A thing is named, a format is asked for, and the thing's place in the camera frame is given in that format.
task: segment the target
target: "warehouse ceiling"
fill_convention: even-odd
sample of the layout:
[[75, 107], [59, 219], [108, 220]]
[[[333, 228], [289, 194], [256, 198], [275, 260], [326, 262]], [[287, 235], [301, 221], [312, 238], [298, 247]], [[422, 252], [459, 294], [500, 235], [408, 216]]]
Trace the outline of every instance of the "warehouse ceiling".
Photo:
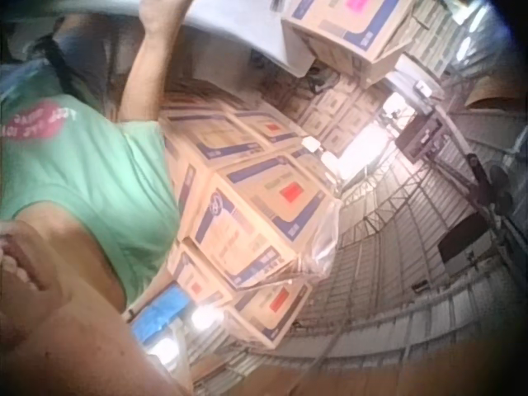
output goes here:
[[[526, 127], [522, 112], [466, 107], [475, 84], [510, 63], [502, 57], [508, 41], [497, 33], [501, 29], [488, 10], [462, 60], [454, 59], [441, 79], [443, 107], [485, 164], [506, 163]], [[276, 87], [283, 78], [275, 71], [265, 81]], [[277, 107], [287, 115], [291, 111]], [[439, 158], [473, 177], [451, 142]], [[525, 302], [515, 276], [499, 257], [456, 276], [446, 270], [437, 245], [475, 212], [456, 181], [430, 163], [411, 164], [394, 144], [367, 169], [351, 179], [342, 196], [341, 236], [330, 276], [316, 284], [275, 351], [247, 347], [221, 327], [189, 330], [191, 363], [212, 352], [226, 362], [225, 370], [196, 384], [197, 394], [222, 394], [260, 365], [297, 370], [301, 374], [293, 387], [304, 379], [302, 373], [314, 369], [400, 364], [497, 329], [522, 312]], [[526, 165], [515, 169], [525, 180]], [[526, 235], [523, 186], [517, 187], [512, 218]]]

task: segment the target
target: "metal beam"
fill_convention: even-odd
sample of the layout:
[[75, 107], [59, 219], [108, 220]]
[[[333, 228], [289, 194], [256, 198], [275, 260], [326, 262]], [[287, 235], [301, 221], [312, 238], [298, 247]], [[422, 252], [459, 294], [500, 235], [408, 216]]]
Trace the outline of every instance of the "metal beam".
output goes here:
[[337, 341], [339, 340], [339, 337], [342, 335], [343, 330], [345, 329], [347, 325], [347, 322], [349, 320], [348, 319], [349, 315], [347, 315], [347, 311], [349, 311], [349, 307], [352, 304], [352, 301], [351, 301], [352, 291], [353, 291], [354, 283], [357, 278], [357, 275], [359, 274], [359, 269], [361, 266], [361, 254], [363, 251], [363, 241], [360, 242], [359, 249], [360, 251], [357, 255], [357, 261], [356, 261], [356, 271], [354, 273], [354, 277], [352, 278], [350, 289], [348, 290], [348, 296], [346, 297], [346, 304], [343, 309], [343, 313], [342, 313], [343, 319], [341, 321], [341, 324], [336, 329], [336, 332], [332, 335], [332, 338], [330, 338], [330, 340], [328, 341], [328, 344], [321, 351], [320, 355], [317, 358], [315, 358], [313, 362], [310, 364], [310, 366], [304, 371], [304, 373], [299, 375], [299, 377], [297, 377], [297, 379], [295, 379], [294, 382], [291, 384], [291, 386], [289, 387], [289, 390], [286, 392], [286, 394], [289, 396], [294, 396], [296, 394], [302, 394], [301, 392], [302, 392], [302, 385], [303, 385], [304, 379], [312, 370], [317, 369], [323, 363], [328, 353], [336, 346]]

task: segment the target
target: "blue object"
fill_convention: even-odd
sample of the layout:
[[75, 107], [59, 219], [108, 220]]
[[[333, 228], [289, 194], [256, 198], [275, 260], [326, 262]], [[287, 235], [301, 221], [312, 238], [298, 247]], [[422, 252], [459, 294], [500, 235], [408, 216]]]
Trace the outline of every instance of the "blue object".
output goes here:
[[189, 297], [176, 285], [169, 286], [132, 322], [134, 335], [149, 344], [190, 303]]

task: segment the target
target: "cardboard box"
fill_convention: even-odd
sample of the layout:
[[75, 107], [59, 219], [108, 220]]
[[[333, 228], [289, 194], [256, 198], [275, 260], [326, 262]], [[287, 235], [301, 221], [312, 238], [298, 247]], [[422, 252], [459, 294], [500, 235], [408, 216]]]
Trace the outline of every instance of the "cardboard box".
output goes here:
[[248, 292], [224, 309], [223, 325], [255, 347], [275, 349], [306, 303], [312, 286], [303, 281]]
[[332, 123], [332, 117], [320, 111], [316, 106], [306, 111], [305, 117], [299, 121], [299, 126], [314, 138], [320, 138]]
[[219, 169], [203, 196], [191, 238], [236, 290], [297, 258], [332, 203], [282, 152]]
[[340, 158], [356, 136], [357, 134], [353, 134], [350, 130], [344, 130], [335, 125], [323, 137], [321, 145], [325, 150]]
[[215, 112], [161, 119], [165, 157], [180, 211], [177, 239], [189, 235], [202, 192], [219, 167], [264, 153], [265, 145], [226, 115]]
[[408, 43], [385, 50], [415, 0], [295, 0], [283, 22], [299, 32], [322, 61], [377, 83]]
[[280, 109], [285, 116], [294, 122], [298, 122], [307, 112], [314, 98], [315, 95], [312, 92], [297, 88], [295, 93], [288, 97], [284, 105], [280, 106]]
[[352, 137], [357, 136], [373, 119], [371, 113], [360, 107], [351, 106], [337, 122], [337, 126]]
[[390, 92], [381, 87], [374, 86], [364, 90], [354, 102], [356, 107], [370, 113], [376, 113], [389, 98]]
[[303, 146], [294, 146], [284, 150], [294, 161], [299, 164], [299, 168], [312, 177], [330, 196], [337, 188], [337, 177], [328, 169], [323, 161]]
[[236, 295], [189, 239], [172, 250], [167, 268], [177, 284], [198, 305], [221, 306]]
[[233, 119], [249, 128], [264, 144], [273, 149], [300, 143], [300, 135], [268, 111], [237, 111], [233, 113]]

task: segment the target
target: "ceiling light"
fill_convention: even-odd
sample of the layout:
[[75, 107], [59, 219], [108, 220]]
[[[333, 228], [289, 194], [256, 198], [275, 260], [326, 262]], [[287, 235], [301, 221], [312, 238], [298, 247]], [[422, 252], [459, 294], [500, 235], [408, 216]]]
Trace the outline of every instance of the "ceiling light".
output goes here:
[[310, 153], [315, 153], [317, 149], [321, 147], [321, 142], [319, 142], [313, 136], [306, 136], [305, 138], [303, 138], [302, 145], [305, 146], [305, 148]]
[[167, 365], [174, 361], [180, 354], [180, 347], [177, 342], [169, 337], [162, 338], [152, 348], [148, 350], [149, 355], [158, 357], [162, 365]]
[[383, 110], [390, 116], [396, 115], [407, 107], [405, 99], [397, 92], [394, 92], [383, 104]]
[[224, 313], [209, 305], [198, 307], [191, 316], [192, 324], [200, 332], [207, 330], [214, 323], [221, 322], [222, 319], [224, 319]]
[[471, 38], [466, 37], [462, 44], [460, 45], [459, 52], [456, 53], [456, 60], [459, 62], [465, 58], [465, 55], [468, 53], [469, 45], [471, 44]]
[[339, 174], [350, 180], [381, 154], [389, 140], [387, 131], [378, 124], [367, 125], [339, 158]]
[[332, 172], [334, 175], [339, 174], [339, 160], [335, 155], [329, 151], [325, 151], [323, 155], [321, 155], [321, 162], [324, 163], [324, 165], [330, 169], [330, 172]]
[[469, 33], [473, 33], [474, 31], [477, 30], [477, 28], [480, 25], [480, 22], [482, 22], [484, 16], [486, 15], [486, 12], [488, 12], [487, 6], [481, 7], [478, 10], [477, 15], [475, 16], [475, 18], [471, 22], [471, 25], [469, 26]]

